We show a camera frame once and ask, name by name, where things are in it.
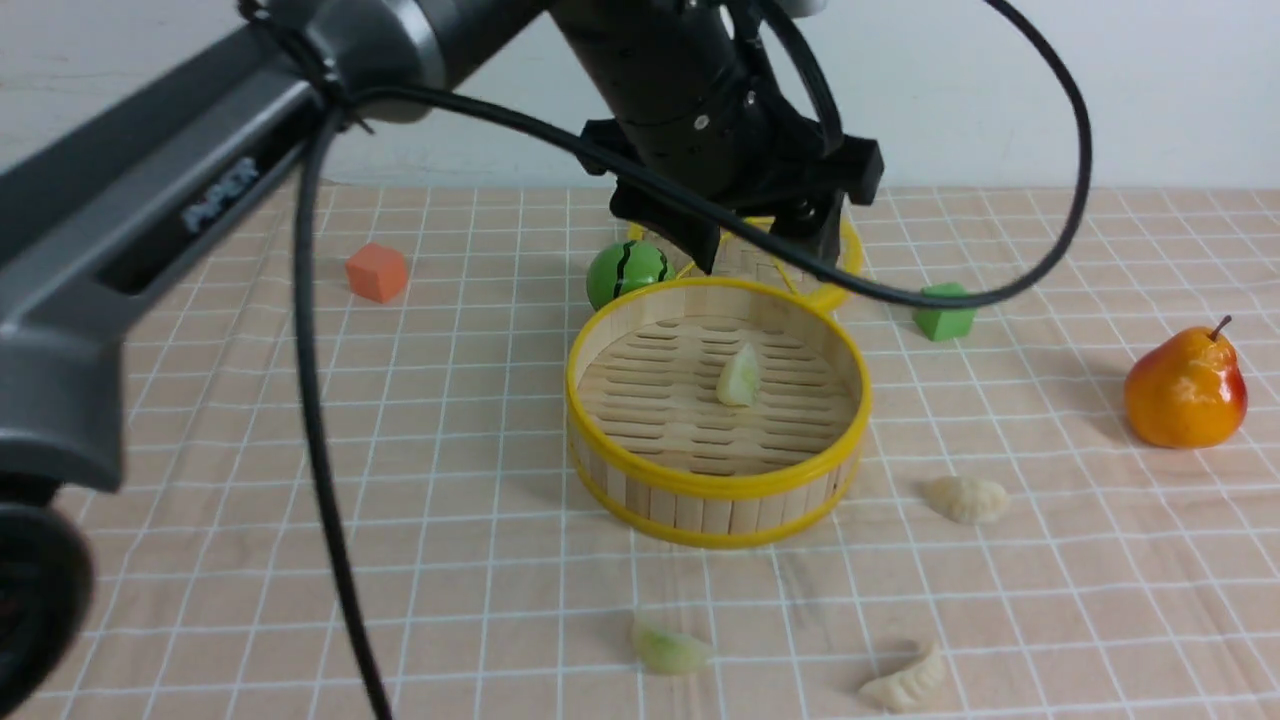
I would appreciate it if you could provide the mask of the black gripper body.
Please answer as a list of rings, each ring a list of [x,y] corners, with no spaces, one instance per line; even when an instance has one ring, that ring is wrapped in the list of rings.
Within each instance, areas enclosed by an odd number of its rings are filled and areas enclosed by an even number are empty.
[[[884,173],[874,140],[841,135],[826,152],[820,123],[776,90],[751,90],[733,108],[714,105],[666,124],[589,120],[581,137],[745,217],[783,225],[819,225],[846,201],[870,205]]]

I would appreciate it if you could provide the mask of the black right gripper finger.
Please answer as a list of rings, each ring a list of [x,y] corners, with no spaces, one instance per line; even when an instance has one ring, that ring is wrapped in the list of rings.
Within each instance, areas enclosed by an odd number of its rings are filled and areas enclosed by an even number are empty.
[[[842,254],[844,199],[844,192],[823,192],[777,202],[771,233],[826,265],[837,265]]]

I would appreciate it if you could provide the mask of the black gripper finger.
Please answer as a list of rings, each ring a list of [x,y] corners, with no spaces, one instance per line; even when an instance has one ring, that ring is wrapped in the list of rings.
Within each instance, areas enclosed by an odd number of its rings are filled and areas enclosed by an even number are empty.
[[[713,220],[660,202],[632,184],[616,186],[609,210],[622,222],[644,228],[673,245],[704,275],[714,274],[722,228]]]

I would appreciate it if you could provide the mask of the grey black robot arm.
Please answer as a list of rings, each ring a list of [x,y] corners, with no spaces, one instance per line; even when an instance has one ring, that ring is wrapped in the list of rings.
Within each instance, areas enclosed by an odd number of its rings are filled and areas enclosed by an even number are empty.
[[[311,324],[311,211],[337,133],[474,117],[611,173],[612,211],[703,270],[721,229],[844,290],[845,202],[870,204],[879,145],[844,132],[795,26],[809,1],[243,1],[244,23],[3,174],[3,712],[73,646],[90,607],[67,484],[124,479],[123,352],[134,325],[294,169],[296,315]],[[549,14],[611,109],[580,135],[456,90]]]

